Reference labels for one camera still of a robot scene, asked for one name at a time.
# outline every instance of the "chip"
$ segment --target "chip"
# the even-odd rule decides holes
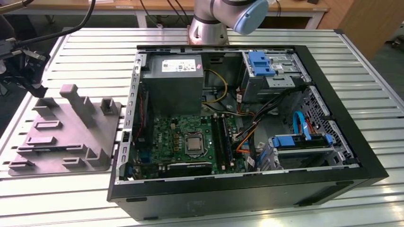
[[[202,150],[202,138],[188,138],[187,139],[188,150]]]
[[[186,135],[186,154],[195,156],[204,153],[203,134],[194,133]]]

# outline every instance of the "power supply label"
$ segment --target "power supply label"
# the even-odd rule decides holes
[[[164,60],[162,72],[196,72],[195,59]]]

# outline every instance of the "gray power supply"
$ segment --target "gray power supply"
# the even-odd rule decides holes
[[[143,81],[156,115],[200,115],[203,60],[200,55],[151,56]]]

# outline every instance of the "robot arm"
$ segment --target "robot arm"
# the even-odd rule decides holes
[[[267,0],[196,0],[190,28],[192,44],[227,44],[227,29],[248,35],[268,13]]]

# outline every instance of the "table surface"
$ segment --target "table surface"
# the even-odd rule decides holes
[[[138,223],[107,202],[111,170],[96,174],[11,177],[7,162],[32,126],[36,98],[28,94],[0,139],[0,226],[387,226],[404,221],[403,101],[343,35],[332,30],[258,30],[248,36],[228,31],[231,44],[307,45],[355,119],[390,177],[320,206],[166,219]],[[123,104],[136,45],[187,44],[186,29],[86,28],[59,39],[44,73],[47,97],[66,102],[63,84],[75,83],[92,102],[111,97]]]
[[[195,0],[179,0],[186,10],[194,10]],[[171,0],[176,9],[180,10],[179,5]],[[143,0],[144,6],[148,10],[172,10],[167,0]],[[328,11],[330,7],[323,0],[319,4],[311,4],[307,0],[280,0],[282,11],[286,12],[307,12],[307,11]],[[31,9],[88,9],[88,0],[35,0],[30,5]],[[140,0],[116,0],[114,3],[98,4],[98,10],[143,10]],[[278,11],[278,5],[270,7],[270,11]]]

